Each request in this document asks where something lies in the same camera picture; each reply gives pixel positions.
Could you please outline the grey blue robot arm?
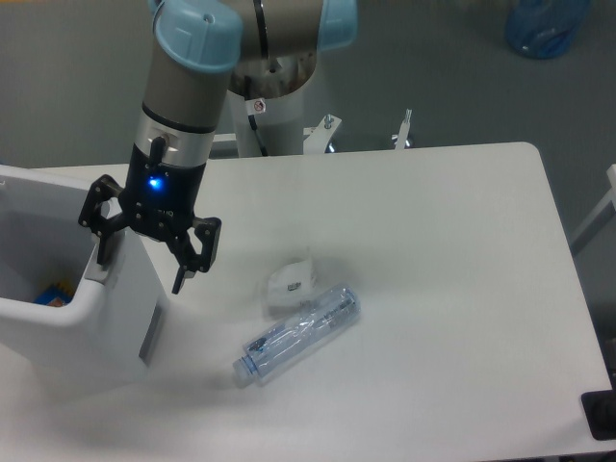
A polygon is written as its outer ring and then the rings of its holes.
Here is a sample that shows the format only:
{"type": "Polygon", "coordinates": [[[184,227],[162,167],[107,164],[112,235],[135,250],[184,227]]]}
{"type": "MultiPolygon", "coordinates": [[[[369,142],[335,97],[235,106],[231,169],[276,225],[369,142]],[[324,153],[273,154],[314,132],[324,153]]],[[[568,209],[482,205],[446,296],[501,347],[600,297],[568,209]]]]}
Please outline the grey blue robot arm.
{"type": "Polygon", "coordinates": [[[173,291],[215,262],[221,222],[193,208],[223,103],[246,62],[329,51],[358,30],[353,1],[154,1],[153,49],[124,184],[96,179],[79,223],[109,242],[125,228],[167,245],[178,263],[173,291]]]}

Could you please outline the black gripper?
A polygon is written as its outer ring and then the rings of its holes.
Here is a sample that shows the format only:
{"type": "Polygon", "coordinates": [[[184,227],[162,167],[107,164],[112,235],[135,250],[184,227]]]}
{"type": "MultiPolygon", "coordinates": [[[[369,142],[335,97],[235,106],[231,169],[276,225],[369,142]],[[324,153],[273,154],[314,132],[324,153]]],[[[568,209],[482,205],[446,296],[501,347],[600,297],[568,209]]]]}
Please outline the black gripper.
{"type": "Polygon", "coordinates": [[[171,292],[178,295],[187,279],[207,273],[216,261],[222,221],[194,217],[205,166],[151,167],[147,161],[134,147],[124,189],[108,174],[92,182],[78,223],[98,239],[98,265],[111,259],[111,241],[127,226],[156,241],[171,241],[170,251],[178,263],[171,292]],[[112,198],[119,198],[122,212],[107,218],[103,205],[112,198]]]}

